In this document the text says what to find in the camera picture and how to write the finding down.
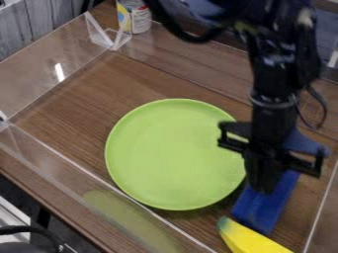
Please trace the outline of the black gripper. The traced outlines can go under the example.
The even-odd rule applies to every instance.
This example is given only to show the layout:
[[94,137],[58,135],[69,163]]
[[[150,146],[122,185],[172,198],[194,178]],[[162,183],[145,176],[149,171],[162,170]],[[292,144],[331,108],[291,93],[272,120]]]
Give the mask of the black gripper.
[[272,194],[283,174],[293,170],[313,177],[321,176],[329,150],[297,129],[299,100],[253,100],[249,122],[224,121],[218,124],[218,145],[245,158],[248,179],[256,191]]

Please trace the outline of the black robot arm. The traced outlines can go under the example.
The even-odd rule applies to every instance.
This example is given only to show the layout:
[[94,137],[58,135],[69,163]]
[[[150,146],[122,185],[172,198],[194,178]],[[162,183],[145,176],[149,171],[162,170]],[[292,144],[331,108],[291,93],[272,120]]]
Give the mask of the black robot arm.
[[319,177],[328,151],[296,148],[301,92],[321,95],[317,15],[311,0],[180,0],[206,27],[197,36],[180,24],[162,0],[145,0],[169,32],[192,43],[210,42],[229,30],[246,43],[254,74],[248,122],[222,122],[218,145],[242,154],[249,184],[273,193],[288,171]]

